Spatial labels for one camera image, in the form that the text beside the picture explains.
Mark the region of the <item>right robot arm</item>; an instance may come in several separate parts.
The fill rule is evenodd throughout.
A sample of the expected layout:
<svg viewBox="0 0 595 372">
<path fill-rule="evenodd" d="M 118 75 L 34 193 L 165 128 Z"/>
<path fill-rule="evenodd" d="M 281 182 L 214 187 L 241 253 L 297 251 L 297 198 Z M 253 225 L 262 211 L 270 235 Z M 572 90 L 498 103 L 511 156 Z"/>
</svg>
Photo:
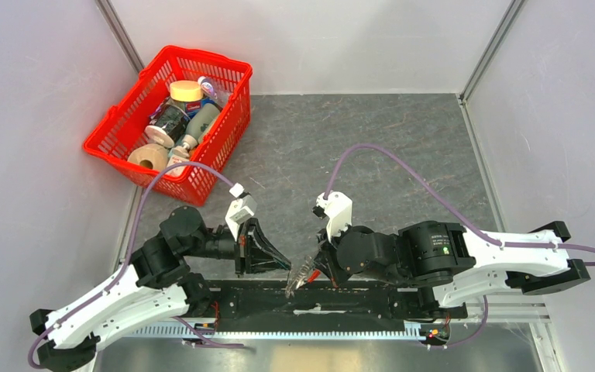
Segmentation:
<svg viewBox="0 0 595 372">
<path fill-rule="evenodd" d="M 549 295 L 590 280 L 586 264 L 560 248 L 570 238 L 564 222 L 488 235 L 500 244 L 452 222 L 420 222 L 394 234 L 353 226 L 326 237 L 314 264 L 336 287 L 358 276 L 417 288 L 416 306 L 427 317 L 500 290 Z"/>
</svg>

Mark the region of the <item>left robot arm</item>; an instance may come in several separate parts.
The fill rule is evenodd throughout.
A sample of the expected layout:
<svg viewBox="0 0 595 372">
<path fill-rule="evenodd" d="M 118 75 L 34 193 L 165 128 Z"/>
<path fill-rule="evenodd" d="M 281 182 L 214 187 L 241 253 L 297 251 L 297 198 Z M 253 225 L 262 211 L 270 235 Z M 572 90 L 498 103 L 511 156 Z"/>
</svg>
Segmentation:
<svg viewBox="0 0 595 372">
<path fill-rule="evenodd" d="M 128 332 L 167 318 L 214 313 L 215 297 L 186 257 L 231 260 L 237 275 L 291 268 L 256 218 L 244 218 L 233 228 L 208 228 L 196 208 L 176 208 L 111 277 L 63 308 L 30 314 L 37 339 L 29 364 L 74 371 Z"/>
</svg>

